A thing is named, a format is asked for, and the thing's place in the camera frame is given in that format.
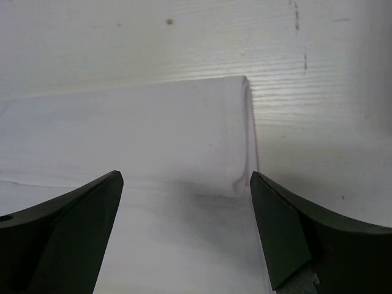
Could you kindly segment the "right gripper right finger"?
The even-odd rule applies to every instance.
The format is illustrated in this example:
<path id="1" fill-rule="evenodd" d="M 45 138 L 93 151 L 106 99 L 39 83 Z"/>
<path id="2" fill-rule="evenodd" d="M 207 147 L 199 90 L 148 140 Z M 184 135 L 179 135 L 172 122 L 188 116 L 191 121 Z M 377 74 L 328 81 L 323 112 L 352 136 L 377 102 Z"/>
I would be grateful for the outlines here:
<path id="1" fill-rule="evenodd" d="M 276 293 L 390 293 L 391 229 L 343 216 L 253 172 L 251 198 Z"/>

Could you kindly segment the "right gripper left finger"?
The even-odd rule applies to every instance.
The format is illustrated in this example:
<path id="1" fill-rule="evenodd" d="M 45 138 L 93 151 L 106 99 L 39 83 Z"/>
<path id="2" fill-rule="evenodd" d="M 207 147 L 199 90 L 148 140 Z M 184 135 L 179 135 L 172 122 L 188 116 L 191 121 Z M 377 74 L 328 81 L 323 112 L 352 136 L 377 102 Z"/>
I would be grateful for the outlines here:
<path id="1" fill-rule="evenodd" d="M 93 293 L 123 185 L 111 171 L 1 216 L 1 293 Z"/>

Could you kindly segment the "white t shirt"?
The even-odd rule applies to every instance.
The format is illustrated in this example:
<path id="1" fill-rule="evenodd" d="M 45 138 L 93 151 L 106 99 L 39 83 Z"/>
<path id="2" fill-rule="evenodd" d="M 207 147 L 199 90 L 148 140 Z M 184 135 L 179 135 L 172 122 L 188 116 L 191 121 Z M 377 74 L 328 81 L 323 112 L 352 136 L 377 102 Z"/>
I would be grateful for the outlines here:
<path id="1" fill-rule="evenodd" d="M 244 76 L 1 102 L 1 212 L 121 172 L 96 293 L 269 293 Z"/>

